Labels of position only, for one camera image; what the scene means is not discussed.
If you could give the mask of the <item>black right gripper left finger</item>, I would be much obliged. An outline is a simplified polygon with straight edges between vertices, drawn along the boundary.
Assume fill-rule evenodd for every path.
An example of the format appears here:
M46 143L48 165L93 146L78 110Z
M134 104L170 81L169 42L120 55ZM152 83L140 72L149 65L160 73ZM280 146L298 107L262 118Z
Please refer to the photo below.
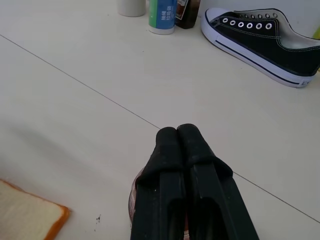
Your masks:
M157 132L155 148L134 186L130 240L184 240L184 163L175 128Z

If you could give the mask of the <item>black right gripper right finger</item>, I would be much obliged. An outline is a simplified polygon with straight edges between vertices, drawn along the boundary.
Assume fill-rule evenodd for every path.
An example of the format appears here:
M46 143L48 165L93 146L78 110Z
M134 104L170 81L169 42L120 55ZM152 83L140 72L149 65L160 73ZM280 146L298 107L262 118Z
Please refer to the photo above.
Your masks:
M177 132L184 157L189 240L260 240L232 169L195 125L180 125Z

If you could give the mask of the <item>white bread slice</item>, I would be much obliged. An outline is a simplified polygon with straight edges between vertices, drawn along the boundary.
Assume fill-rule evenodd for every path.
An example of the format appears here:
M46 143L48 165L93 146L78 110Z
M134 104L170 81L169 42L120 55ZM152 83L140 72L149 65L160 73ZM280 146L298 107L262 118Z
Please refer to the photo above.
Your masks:
M70 212L0 179L0 240L55 240Z

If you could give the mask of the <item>black canvas sneaker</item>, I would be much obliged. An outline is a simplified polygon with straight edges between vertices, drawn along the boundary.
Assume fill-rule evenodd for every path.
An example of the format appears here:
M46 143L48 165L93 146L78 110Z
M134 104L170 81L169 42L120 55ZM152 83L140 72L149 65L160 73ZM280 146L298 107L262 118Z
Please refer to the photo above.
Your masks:
M306 87L320 69L320 39L295 32L276 8L209 8L201 31L217 48L289 87Z

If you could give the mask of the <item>green and blue labelled bottle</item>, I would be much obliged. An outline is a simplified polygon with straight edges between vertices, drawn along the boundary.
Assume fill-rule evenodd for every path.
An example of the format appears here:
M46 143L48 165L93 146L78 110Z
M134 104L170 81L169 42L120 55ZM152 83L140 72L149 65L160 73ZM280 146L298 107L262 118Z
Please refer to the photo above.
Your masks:
M148 27L157 35L170 35L175 30L177 0L149 0Z

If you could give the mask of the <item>dark brown jar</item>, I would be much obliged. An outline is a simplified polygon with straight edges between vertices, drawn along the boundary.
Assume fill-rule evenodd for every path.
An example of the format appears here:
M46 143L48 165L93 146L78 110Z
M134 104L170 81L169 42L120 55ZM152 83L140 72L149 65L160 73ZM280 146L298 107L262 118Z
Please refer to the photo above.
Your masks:
M194 27L201 0L177 0L175 25L182 29Z

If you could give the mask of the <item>white cylindrical container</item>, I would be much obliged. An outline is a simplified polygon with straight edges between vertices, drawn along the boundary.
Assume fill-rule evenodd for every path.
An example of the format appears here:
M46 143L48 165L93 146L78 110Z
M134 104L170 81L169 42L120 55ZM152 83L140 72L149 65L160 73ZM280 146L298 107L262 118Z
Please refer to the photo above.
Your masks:
M116 0L117 11L125 17L140 17L146 13L146 0Z

